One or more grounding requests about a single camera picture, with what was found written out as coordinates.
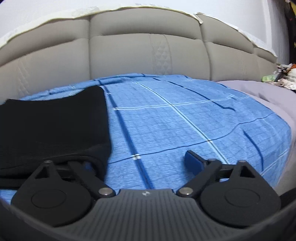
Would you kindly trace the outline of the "beige padded headboard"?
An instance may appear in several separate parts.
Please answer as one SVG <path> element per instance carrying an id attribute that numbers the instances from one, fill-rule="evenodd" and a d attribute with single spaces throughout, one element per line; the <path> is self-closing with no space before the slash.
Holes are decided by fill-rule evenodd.
<path id="1" fill-rule="evenodd" d="M 14 34 L 1 47 L 1 100 L 127 73 L 259 81 L 275 69 L 274 54 L 215 18 L 119 9 Z"/>

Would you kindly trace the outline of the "blue checkered bed sheet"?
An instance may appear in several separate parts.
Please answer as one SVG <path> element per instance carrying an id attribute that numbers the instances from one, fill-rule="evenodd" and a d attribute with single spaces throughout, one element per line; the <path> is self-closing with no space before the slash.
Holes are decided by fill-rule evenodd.
<path id="1" fill-rule="evenodd" d="M 104 91 L 111 139 L 106 176 L 99 179 L 115 192 L 178 190 L 195 176 L 185 167 L 188 150 L 223 164 L 245 160 L 271 187 L 284 171 L 292 143 L 288 123 L 246 93 L 218 82 L 184 75 L 133 73 L 52 88 L 14 100 L 64 98 L 92 86 Z M 70 161 L 44 161 L 32 173 L 38 179 L 49 176 L 45 162 L 54 164 L 62 180 L 82 186 L 69 169 Z M 97 177 L 90 162 L 76 162 Z M 18 189 L 1 188 L 1 198 L 11 201 Z"/>

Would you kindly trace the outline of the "cluttered items beside bed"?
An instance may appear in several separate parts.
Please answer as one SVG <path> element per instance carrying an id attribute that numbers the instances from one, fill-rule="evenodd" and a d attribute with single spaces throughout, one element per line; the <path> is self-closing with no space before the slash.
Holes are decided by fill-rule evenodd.
<path id="1" fill-rule="evenodd" d="M 277 70 L 272 75 L 262 77 L 261 81 L 295 92 L 295 64 L 277 65 Z"/>

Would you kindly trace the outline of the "black pants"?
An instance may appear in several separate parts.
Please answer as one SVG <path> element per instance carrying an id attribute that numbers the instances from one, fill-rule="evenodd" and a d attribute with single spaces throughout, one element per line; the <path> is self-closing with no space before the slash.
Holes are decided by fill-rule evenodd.
<path id="1" fill-rule="evenodd" d="M 69 97 L 1 105 L 1 188 L 18 189 L 47 160 L 90 162 L 104 179 L 111 155 L 104 91 L 88 87 Z"/>

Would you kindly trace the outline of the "lavender bed sheet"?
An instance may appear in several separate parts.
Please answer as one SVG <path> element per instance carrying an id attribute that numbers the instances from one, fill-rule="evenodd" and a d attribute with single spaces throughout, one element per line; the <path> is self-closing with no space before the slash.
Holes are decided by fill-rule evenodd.
<path id="1" fill-rule="evenodd" d="M 226 80 L 219 83 L 250 95 L 288 123 L 292 132 L 292 143 L 288 160 L 275 190 L 277 194 L 281 195 L 295 188 L 295 93 L 258 81 Z"/>

